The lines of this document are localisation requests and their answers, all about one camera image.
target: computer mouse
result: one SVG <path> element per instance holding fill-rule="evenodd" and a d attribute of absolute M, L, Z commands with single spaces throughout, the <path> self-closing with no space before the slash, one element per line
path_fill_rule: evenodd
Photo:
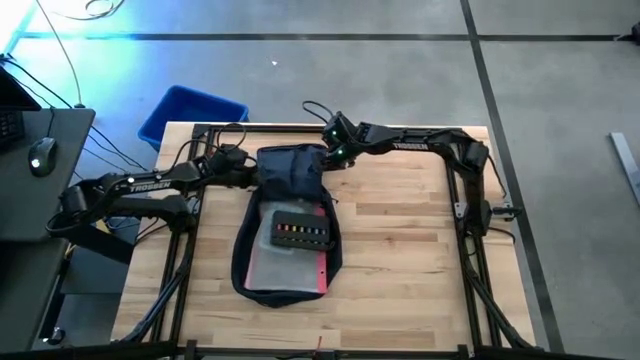
<path fill-rule="evenodd" d="M 33 176 L 44 177 L 56 167 L 58 143 L 54 138 L 45 137 L 29 148 L 29 169 Z"/>

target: gray floor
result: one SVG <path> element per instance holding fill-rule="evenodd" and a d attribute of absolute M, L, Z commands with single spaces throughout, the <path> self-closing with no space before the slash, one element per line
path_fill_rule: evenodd
<path fill-rule="evenodd" d="M 640 20 L 637 0 L 470 3 L 480 34 L 622 34 Z M 53 19 L 63 33 L 467 32 L 460 4 L 451 0 L 174 4 L 131 1 L 104 20 Z M 28 30 L 48 31 L 40 15 Z M 83 102 L 98 113 L 98 128 L 146 165 L 155 152 L 137 140 L 137 129 L 175 84 L 248 104 L 253 122 L 314 122 L 299 107 L 314 99 L 355 122 L 490 126 L 468 42 L 70 39 L 65 45 Z M 566 351 L 637 357 L 640 211 L 606 135 L 623 131 L 640 161 L 640 48 L 626 42 L 485 42 L 482 51 Z M 13 55 L 77 102 L 54 40 L 23 39 Z M 86 177 L 111 170 L 89 154 L 78 166 Z M 526 272 L 523 278 L 536 337 L 545 345 L 531 280 Z M 114 299 L 77 295 L 65 304 L 60 322 L 69 340 L 108 341 Z"/>

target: gray desk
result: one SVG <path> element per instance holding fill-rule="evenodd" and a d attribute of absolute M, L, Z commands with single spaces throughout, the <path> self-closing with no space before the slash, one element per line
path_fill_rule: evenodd
<path fill-rule="evenodd" d="M 73 169 L 95 117 L 93 110 L 53 110 L 51 137 L 58 142 L 56 167 L 49 176 L 31 175 L 29 147 L 47 135 L 50 110 L 25 112 L 25 139 L 0 151 L 0 241 L 40 241 L 44 225 L 58 210 L 58 196 Z"/>
<path fill-rule="evenodd" d="M 49 110 L 25 113 L 27 138 L 0 152 L 0 353 L 31 349 L 67 246 L 49 239 L 44 225 L 57 211 L 95 112 L 54 111 L 51 136 L 59 148 L 51 175 L 35 178 L 27 163 L 28 147 L 46 135 Z"/>

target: blue crate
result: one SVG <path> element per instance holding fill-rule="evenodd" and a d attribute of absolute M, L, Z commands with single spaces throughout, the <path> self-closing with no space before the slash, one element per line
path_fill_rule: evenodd
<path fill-rule="evenodd" d="M 144 122 L 138 137 L 160 151 L 164 129 L 169 121 L 246 122 L 249 107 L 235 101 L 174 85 Z"/>

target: wooden tabletop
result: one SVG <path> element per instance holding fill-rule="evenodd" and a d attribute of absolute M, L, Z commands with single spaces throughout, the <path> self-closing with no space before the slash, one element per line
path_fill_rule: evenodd
<path fill-rule="evenodd" d="M 167 125 L 159 169 L 171 165 L 192 129 L 193 123 Z M 463 129 L 491 147 L 487 128 Z M 224 143 L 235 143 L 240 134 L 222 137 Z M 321 140 L 318 134 L 249 132 L 242 148 L 255 156 L 264 146 L 302 142 Z M 487 199 L 499 202 L 500 187 L 490 166 L 485 168 L 485 179 Z M 355 167 L 325 173 L 323 183 L 339 200 L 344 265 L 323 298 L 281 309 L 260 306 L 238 295 L 231 285 L 231 252 L 251 194 L 207 188 L 180 342 L 313 349 L 322 336 L 323 348 L 343 350 L 449 351 L 458 344 L 471 345 L 442 159 L 400 151 L 361 155 Z M 140 228 L 148 223 L 143 221 Z M 502 220 L 494 220 L 492 226 L 508 228 Z M 129 333 L 158 295 L 169 237 L 168 230 L 159 231 L 136 247 L 114 339 Z M 523 338 L 533 343 L 512 240 L 490 232 L 484 241 L 495 300 Z M 489 343 L 484 307 L 477 302 L 483 338 Z M 168 306 L 163 339 L 168 338 L 173 305 Z"/>

